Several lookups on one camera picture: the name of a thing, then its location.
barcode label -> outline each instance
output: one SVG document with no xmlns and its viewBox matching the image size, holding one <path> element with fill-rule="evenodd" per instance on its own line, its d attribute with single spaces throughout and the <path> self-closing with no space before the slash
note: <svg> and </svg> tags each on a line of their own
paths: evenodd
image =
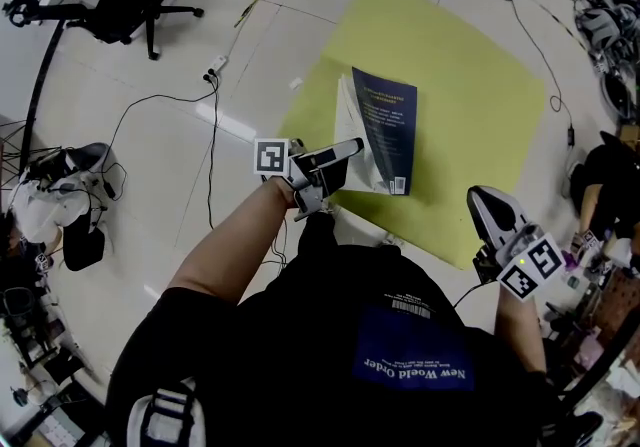
<svg viewBox="0 0 640 447">
<path fill-rule="evenodd" d="M 404 194 L 404 183 L 407 179 L 404 177 L 396 177 L 396 194 L 403 195 Z"/>
<path fill-rule="evenodd" d="M 426 308 L 419 307 L 418 305 L 412 305 L 411 303 L 405 303 L 404 301 L 400 301 L 394 299 L 391 303 L 392 308 L 397 308 L 398 310 L 404 310 L 405 312 L 411 312 L 412 314 L 419 315 L 421 317 L 426 317 L 429 319 L 431 314 Z"/>
</svg>

office chair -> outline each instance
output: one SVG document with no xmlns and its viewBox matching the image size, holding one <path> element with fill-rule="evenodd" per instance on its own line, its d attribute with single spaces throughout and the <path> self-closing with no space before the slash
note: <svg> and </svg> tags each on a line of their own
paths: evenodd
<svg viewBox="0 0 640 447">
<path fill-rule="evenodd" d="M 163 13 L 189 12 L 202 17 L 204 10 L 189 6 L 162 6 L 164 0 L 99 0 L 95 8 L 82 4 L 40 6 L 38 0 L 12 0 L 2 8 L 10 22 L 23 27 L 40 20 L 69 20 L 67 27 L 83 27 L 106 43 L 131 43 L 132 34 L 144 23 L 149 59 L 160 56 L 153 50 L 155 20 Z"/>
</svg>

blue patch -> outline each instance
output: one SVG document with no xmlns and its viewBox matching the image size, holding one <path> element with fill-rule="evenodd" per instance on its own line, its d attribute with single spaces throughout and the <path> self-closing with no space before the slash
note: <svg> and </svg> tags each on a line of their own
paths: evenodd
<svg viewBox="0 0 640 447">
<path fill-rule="evenodd" d="M 369 307 L 360 317 L 353 375 L 396 390 L 473 390 L 461 335 L 414 314 Z"/>
</svg>

blue book cover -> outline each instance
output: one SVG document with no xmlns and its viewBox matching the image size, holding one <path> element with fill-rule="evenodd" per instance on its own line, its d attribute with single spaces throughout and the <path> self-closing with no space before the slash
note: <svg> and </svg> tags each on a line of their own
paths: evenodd
<svg viewBox="0 0 640 447">
<path fill-rule="evenodd" d="M 392 195 L 411 192 L 418 90 L 353 68 L 358 107 L 373 157 Z"/>
</svg>

yellow mat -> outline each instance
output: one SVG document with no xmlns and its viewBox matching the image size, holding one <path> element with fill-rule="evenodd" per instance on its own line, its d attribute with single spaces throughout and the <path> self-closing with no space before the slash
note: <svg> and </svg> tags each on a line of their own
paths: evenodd
<svg viewBox="0 0 640 447">
<path fill-rule="evenodd" d="M 338 79 L 355 66 L 418 88 L 411 196 L 339 191 L 335 201 L 454 266 L 480 246 L 466 205 L 475 184 L 512 192 L 545 104 L 511 54 L 428 0 L 353 0 L 280 134 L 333 143 Z"/>
</svg>

